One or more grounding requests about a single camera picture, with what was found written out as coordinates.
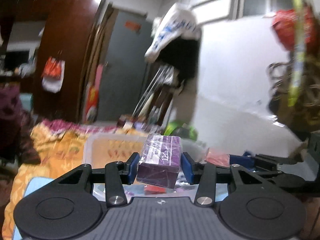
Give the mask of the green white plastic bag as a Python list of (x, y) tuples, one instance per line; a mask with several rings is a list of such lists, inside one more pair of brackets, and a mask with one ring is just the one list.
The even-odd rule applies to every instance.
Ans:
[(198, 131), (189, 124), (180, 120), (174, 120), (168, 123), (164, 130), (165, 136), (178, 136), (183, 139), (196, 141), (198, 138)]

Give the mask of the metal crutches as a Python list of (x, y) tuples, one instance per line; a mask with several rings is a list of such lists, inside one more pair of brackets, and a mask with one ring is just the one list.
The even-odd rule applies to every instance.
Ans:
[(174, 80), (174, 68), (173, 66), (164, 65), (160, 66), (157, 70), (157, 73), (147, 86), (145, 92), (142, 94), (140, 100), (138, 101), (135, 110), (132, 113), (132, 116), (135, 118), (139, 116), (141, 110), (149, 100), (150, 96), (152, 96), (156, 89), (163, 88), (164, 85), (171, 86)]

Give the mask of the maroon clothing pile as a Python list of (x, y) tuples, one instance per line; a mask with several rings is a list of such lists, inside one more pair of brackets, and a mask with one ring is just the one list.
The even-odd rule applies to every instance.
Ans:
[(22, 107), (18, 85), (1, 87), (1, 160), (41, 163), (31, 138), (33, 125), (31, 114)]

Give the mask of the white plastic laundry basket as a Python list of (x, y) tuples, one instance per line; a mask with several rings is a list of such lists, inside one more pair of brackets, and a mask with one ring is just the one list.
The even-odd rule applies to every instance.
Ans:
[[(127, 161), (131, 154), (141, 152), (147, 137), (128, 134), (97, 133), (90, 135), (84, 146), (82, 162), (93, 168), (103, 168), (114, 161)], [(201, 161), (207, 152), (206, 145), (198, 141), (181, 139), (182, 153), (187, 152), (195, 161)]]

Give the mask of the purple box with barcode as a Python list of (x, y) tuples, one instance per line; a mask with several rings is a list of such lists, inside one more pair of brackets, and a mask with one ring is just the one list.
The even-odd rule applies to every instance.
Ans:
[(141, 152), (137, 181), (173, 189), (181, 170), (181, 154), (180, 137), (148, 135)]

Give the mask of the dark red wooden wardrobe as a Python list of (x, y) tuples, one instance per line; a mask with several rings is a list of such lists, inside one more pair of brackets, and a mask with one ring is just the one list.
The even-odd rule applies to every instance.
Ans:
[[(48, 119), (80, 120), (94, 31), (106, 0), (1, 0), (1, 22), (45, 21), (33, 77), (34, 112)], [(42, 87), (49, 57), (65, 62), (61, 90)]]

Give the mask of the white hat blue letters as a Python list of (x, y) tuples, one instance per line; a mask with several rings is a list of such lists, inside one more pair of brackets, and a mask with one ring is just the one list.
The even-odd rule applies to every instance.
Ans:
[(144, 57), (146, 62), (154, 63), (160, 52), (173, 40), (199, 40), (200, 28), (195, 14), (187, 5), (174, 3), (163, 17), (151, 46), (147, 49)]

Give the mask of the black hanging garment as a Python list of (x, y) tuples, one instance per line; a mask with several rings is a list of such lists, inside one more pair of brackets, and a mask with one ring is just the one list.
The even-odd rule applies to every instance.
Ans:
[(166, 63), (178, 70), (178, 80), (195, 77), (199, 59), (199, 40), (177, 38), (164, 47), (156, 61)]

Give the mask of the grey door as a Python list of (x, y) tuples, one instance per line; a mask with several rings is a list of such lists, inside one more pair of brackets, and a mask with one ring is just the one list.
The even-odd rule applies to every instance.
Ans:
[(118, 11), (103, 59), (98, 121), (117, 121), (121, 115), (135, 110), (144, 91), (147, 74), (144, 55), (152, 43), (151, 27), (143, 16)]

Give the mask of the pink packet red characters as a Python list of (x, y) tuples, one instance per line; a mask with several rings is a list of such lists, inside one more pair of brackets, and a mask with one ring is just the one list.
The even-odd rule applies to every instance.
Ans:
[(225, 154), (221, 151), (218, 151), (214, 148), (208, 148), (205, 161), (216, 166), (229, 167), (230, 166), (230, 157), (228, 154)]

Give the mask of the yellow floral blanket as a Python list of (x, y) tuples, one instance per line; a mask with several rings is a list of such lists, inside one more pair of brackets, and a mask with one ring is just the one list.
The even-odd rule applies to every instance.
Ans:
[[(147, 136), (146, 133), (134, 129), (124, 131), (121, 128), (115, 129), (114, 127), (108, 127), (106, 132), (140, 137)], [(12, 239), (13, 237), (15, 227), (13, 211), (23, 197), (29, 182), (35, 177), (56, 179), (82, 164), (85, 142), (93, 134), (91, 131), (78, 132), (71, 129), (55, 134), (44, 124), (39, 124), (33, 128), (31, 138), (34, 141), (34, 148), (41, 158), (41, 163), (39, 165), (23, 164), (18, 169), (18, 174), (13, 180), (10, 201), (4, 211), (3, 239)]]

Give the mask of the orange white hanging bag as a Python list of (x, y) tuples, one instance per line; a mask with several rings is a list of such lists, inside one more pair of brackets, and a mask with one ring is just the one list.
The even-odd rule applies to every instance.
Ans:
[(42, 87), (51, 93), (58, 93), (63, 84), (65, 61), (49, 57), (42, 73)]

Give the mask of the red hanging bag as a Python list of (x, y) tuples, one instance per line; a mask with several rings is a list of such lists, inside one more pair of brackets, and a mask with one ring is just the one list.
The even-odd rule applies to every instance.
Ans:
[[(287, 51), (295, 46), (296, 13), (291, 10), (279, 10), (272, 20), (272, 29), (278, 40)], [(319, 22), (314, 16), (312, 7), (304, 9), (304, 33), (307, 52), (315, 54), (319, 50)]]

